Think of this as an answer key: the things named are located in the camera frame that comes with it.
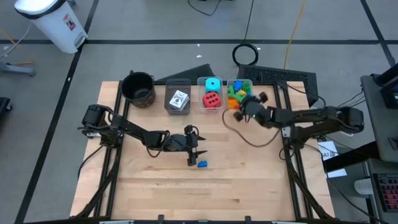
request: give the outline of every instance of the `red die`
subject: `red die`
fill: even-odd
[[[210,93],[205,94],[202,99],[203,99],[203,105],[205,105],[205,108],[221,106],[220,96],[215,92],[210,92]]]

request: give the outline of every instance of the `wooden table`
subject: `wooden table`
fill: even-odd
[[[301,82],[289,85],[305,91]],[[98,104],[114,106],[118,82],[103,82]],[[128,120],[147,130],[170,130],[183,133],[187,124],[198,126],[198,150],[207,150],[198,161],[208,161],[207,168],[187,166],[187,153],[160,153],[151,158],[140,141],[124,138],[112,219],[156,220],[295,220],[286,164],[278,157],[282,138],[278,135],[267,147],[254,148],[236,133],[226,129],[218,114],[201,114],[198,91],[192,86],[191,111],[188,116],[169,116],[164,110],[164,86],[156,87],[156,100],[148,108],[129,107]],[[266,92],[266,105],[276,106],[272,86],[254,86],[254,93]],[[304,94],[289,88],[293,110],[308,109]],[[254,144],[267,142],[278,129],[266,129],[253,119],[248,124],[236,122],[232,112],[226,122],[238,128]],[[100,140],[89,139],[85,157],[98,148]],[[317,146],[316,140],[307,144]],[[319,152],[301,150],[308,188],[320,205],[334,215]],[[76,215],[90,200],[96,189],[104,161],[104,150],[82,169],[76,188],[71,215]],[[105,214],[108,193],[104,194],[101,214]],[[304,217],[302,195],[299,194]]]

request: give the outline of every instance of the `gray floor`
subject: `gray floor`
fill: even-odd
[[[211,11],[215,0],[192,2]],[[398,39],[394,0],[367,0],[375,20],[387,40]],[[93,0],[77,0],[74,7],[80,22],[86,22]],[[25,32],[28,21],[12,8],[14,1],[0,2],[0,29],[13,39]],[[256,0],[248,39],[289,39],[299,14],[301,1]],[[241,39],[247,24],[250,1],[222,1],[212,17],[190,9],[183,0],[100,0],[90,31],[90,39]],[[27,40],[47,39],[32,26]],[[308,0],[295,39],[377,40],[360,1]],[[76,130],[89,104],[96,103],[101,82],[121,80],[131,69],[162,78],[204,63],[224,79],[234,78],[238,68],[231,52],[236,44],[88,44],[83,47],[50,150],[29,207],[26,222],[67,218],[76,187],[76,172],[82,161],[86,138]],[[15,220],[27,184],[55,111],[73,55],[61,53],[54,45],[23,44],[35,58],[37,76],[0,74],[0,96],[10,97],[14,110],[2,121],[0,132],[0,222]],[[260,48],[258,65],[282,68],[286,45],[256,44]],[[398,57],[398,46],[388,46]],[[252,52],[240,50],[238,59],[252,60]],[[15,50],[5,62],[26,61]],[[382,73],[389,68],[384,52],[377,45],[292,45],[287,68],[315,72],[319,94],[329,105],[338,105],[360,92],[359,78]],[[350,147],[374,139],[368,111],[366,128],[349,138],[332,135]],[[361,165],[350,167],[349,176],[333,180],[344,192],[361,175]],[[336,216],[344,220],[368,220],[331,190]],[[366,209],[363,198],[350,197]]]

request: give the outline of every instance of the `blue block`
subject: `blue block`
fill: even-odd
[[[201,168],[201,167],[207,167],[207,161],[200,161],[200,162],[198,163],[198,167],[199,167],[199,168]]]
[[[234,85],[234,91],[237,92],[242,89],[243,82],[240,80],[236,80],[235,85]]]
[[[211,91],[217,92],[220,94],[221,91],[221,82],[217,78],[208,78],[205,82],[205,92],[209,93]]]

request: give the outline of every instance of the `black bucket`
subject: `black bucket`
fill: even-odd
[[[130,71],[122,82],[123,96],[134,106],[145,108],[155,101],[154,77],[145,72]]]

